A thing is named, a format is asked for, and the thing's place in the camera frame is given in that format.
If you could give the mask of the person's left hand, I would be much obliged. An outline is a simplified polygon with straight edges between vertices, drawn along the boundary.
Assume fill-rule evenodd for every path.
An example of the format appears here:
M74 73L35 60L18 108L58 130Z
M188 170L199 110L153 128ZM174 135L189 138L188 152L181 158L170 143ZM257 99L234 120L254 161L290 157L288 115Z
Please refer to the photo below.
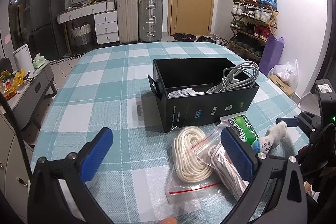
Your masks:
M177 224L177 220L173 217L168 217L165 219L160 220L159 222L157 222L156 224Z

